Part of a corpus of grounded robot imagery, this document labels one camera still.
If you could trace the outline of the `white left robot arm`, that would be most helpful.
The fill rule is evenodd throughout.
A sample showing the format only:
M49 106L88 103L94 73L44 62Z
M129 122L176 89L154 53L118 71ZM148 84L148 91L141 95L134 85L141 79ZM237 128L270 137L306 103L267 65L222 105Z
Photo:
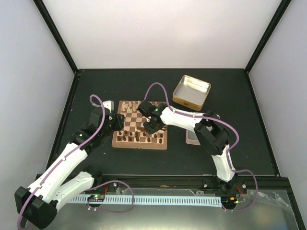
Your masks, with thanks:
M95 108L85 123L71 137L63 152L52 165L27 188L19 187L15 193L19 218L25 218L40 230L46 228L58 211L79 193L103 186L100 172L87 166L76 177L67 177L89 154L104 144L114 131L124 127L125 116L114 114L113 107Z

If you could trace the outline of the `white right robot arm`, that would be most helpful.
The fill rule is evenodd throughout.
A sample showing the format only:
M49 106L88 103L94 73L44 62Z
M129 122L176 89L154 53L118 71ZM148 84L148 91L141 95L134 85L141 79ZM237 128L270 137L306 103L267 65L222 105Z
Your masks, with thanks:
M216 114L186 112L162 103L152 105L144 100L137 110L146 118L143 126L147 133L176 126L196 135L206 154L211 155L216 167L218 187L222 193L230 193L236 186L236 172L230 157L229 133Z

